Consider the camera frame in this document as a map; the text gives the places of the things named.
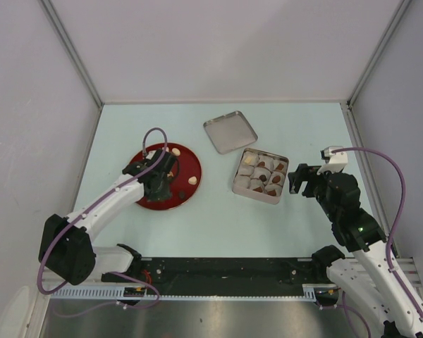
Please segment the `almond chocolate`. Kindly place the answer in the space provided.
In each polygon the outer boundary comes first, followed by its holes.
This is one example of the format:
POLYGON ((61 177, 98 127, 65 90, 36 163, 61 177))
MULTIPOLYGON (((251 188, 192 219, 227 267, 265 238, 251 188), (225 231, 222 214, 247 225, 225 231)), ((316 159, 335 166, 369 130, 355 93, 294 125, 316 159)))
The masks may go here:
POLYGON ((281 177, 280 177, 280 176, 275 176, 275 177, 273 177, 273 179, 272 179, 272 182, 273 182, 274 184, 278 184, 280 181, 281 181, 281 177))

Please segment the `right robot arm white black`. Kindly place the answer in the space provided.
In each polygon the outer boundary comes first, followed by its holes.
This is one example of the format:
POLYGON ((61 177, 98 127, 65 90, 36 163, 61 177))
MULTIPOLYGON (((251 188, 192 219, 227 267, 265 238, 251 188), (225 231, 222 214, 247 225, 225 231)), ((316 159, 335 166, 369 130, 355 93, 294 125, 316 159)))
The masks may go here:
POLYGON ((378 222, 360 206, 356 178, 319 172, 301 163, 288 173, 289 190, 317 200, 337 242, 363 267, 360 275, 334 245, 312 254, 312 277, 337 284, 383 330, 385 337, 423 337, 423 301, 396 261, 386 257, 387 238, 378 222))

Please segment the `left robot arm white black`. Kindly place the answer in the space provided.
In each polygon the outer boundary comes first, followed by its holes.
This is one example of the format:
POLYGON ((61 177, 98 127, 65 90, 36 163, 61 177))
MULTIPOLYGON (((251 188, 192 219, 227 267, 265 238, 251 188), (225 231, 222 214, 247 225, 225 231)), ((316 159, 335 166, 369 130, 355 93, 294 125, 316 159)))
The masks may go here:
POLYGON ((141 161, 127 165, 117 180, 89 205, 67 216, 50 216, 39 249, 43 268, 65 283, 78 285, 91 274, 117 272, 132 282, 142 272, 136 251, 126 245, 93 246, 99 233, 126 207, 141 199, 166 201, 179 172, 177 157, 163 149, 150 151, 141 161))

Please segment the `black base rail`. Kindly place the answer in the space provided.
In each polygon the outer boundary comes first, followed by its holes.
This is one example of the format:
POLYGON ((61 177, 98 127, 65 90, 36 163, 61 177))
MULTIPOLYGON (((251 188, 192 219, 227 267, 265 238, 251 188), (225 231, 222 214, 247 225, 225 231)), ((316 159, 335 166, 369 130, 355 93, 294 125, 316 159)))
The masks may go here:
POLYGON ((278 291, 291 285, 331 283, 308 258, 139 258, 124 274, 143 280, 150 276, 160 293, 278 291))

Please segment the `silver tin lid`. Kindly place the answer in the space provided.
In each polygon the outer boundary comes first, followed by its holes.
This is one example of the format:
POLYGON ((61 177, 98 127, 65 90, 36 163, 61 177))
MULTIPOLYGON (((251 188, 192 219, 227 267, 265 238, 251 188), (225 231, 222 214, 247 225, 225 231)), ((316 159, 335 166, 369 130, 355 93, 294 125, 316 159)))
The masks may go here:
POLYGON ((257 133, 241 111, 208 120, 203 127, 214 148, 221 155, 251 145, 258 140, 257 133))

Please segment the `pink square tin box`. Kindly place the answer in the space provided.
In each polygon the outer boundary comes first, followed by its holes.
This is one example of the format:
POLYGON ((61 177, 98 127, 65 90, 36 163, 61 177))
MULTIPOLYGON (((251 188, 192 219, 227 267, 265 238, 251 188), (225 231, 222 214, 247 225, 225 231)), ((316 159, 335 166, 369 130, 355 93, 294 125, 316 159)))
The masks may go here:
POLYGON ((288 166, 285 156, 245 148, 233 177, 232 191, 255 201, 277 205, 286 184, 288 166))

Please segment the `white heart chocolate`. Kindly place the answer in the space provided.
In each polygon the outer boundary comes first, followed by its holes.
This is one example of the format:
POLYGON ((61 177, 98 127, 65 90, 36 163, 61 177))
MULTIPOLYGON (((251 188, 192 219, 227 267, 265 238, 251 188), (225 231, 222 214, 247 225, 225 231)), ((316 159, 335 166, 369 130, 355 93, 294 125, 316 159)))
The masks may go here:
POLYGON ((188 182, 189 182, 190 184, 197 184, 197 178, 196 178, 195 176, 190 177, 190 178, 188 179, 188 182))

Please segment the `red round plate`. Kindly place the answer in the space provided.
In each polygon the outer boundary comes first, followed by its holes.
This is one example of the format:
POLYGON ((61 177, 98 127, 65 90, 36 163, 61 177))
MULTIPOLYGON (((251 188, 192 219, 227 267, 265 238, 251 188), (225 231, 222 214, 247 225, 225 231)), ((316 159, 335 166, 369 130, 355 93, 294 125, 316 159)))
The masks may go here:
POLYGON ((173 154, 173 149, 178 149, 180 155, 177 156, 180 163, 180 170, 177 178, 171 183, 172 197, 167 201, 148 202, 144 196, 137 204, 143 208, 153 211, 165 211, 176 208, 188 201, 197 191, 202 179, 202 166, 196 154, 186 146, 169 142, 165 145, 166 151, 173 154), (197 184, 190 184, 188 179, 195 176, 197 184), (185 192, 184 197, 179 196, 179 192, 185 192))

